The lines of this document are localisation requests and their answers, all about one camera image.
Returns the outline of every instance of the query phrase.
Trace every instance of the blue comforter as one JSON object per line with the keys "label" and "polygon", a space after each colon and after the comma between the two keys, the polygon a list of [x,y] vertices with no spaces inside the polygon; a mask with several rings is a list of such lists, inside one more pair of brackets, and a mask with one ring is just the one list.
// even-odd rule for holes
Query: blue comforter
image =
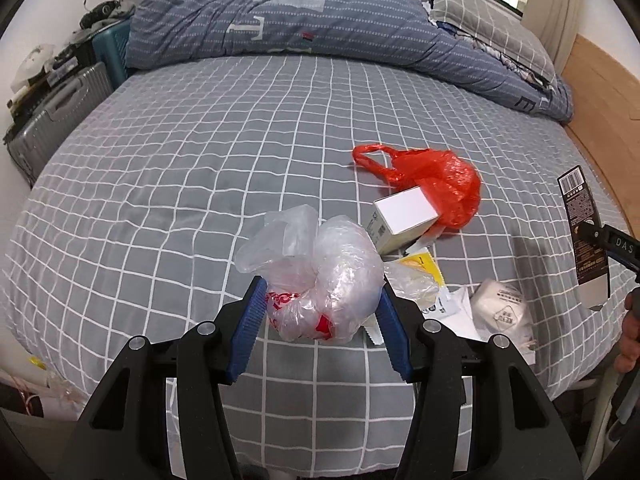
{"label": "blue comforter", "polygon": [[497,59],[435,27],[418,0],[143,0],[127,65],[151,69],[239,54],[305,52],[417,70],[498,104],[561,122],[568,86],[545,94]]}

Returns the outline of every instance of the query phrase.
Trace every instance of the gray bed sheet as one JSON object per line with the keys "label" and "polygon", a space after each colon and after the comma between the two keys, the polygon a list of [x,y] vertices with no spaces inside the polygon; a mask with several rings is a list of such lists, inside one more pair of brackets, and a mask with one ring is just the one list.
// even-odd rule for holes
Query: gray bed sheet
{"label": "gray bed sheet", "polygon": [[[582,164],[603,221],[624,222],[564,130],[415,72],[313,56],[205,59],[125,82],[26,203],[4,266],[9,326],[91,392],[130,336],[179,337],[242,296],[251,277],[233,256],[263,213],[307,203],[323,219],[366,221],[389,193],[353,166],[353,146],[370,142],[449,148],[478,168],[478,215],[434,253],[452,288],[495,278],[523,291],[549,396],[599,362],[633,276],[612,263],[609,303],[578,305],[558,175]],[[343,476],[398,464],[414,394],[362,330],[334,347],[285,343],[265,326],[223,402],[241,460]],[[172,434],[176,411],[170,384]]]}

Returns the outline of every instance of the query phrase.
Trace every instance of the barcode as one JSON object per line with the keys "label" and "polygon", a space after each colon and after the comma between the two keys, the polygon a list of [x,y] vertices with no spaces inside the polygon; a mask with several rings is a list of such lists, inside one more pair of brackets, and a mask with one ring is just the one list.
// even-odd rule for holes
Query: barcode
{"label": "barcode", "polygon": [[559,182],[560,189],[562,189],[562,194],[566,195],[578,186],[584,184],[584,178],[582,177],[580,168],[575,168],[574,170],[571,170],[569,173],[567,173],[564,177],[561,177]]}

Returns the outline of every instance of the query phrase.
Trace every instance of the white box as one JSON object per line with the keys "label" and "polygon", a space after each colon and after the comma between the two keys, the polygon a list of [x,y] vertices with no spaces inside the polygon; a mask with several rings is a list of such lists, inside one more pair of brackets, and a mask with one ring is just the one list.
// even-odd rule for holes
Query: white box
{"label": "white box", "polygon": [[376,200],[373,207],[366,229],[379,254],[422,236],[440,216],[419,187]]}

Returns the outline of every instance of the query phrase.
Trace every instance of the gray suitcase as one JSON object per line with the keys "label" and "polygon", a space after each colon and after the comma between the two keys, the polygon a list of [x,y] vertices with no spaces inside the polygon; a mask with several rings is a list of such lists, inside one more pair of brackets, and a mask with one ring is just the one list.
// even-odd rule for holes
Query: gray suitcase
{"label": "gray suitcase", "polygon": [[60,144],[112,92],[104,63],[98,63],[81,70],[41,102],[24,128],[7,144],[30,186]]}

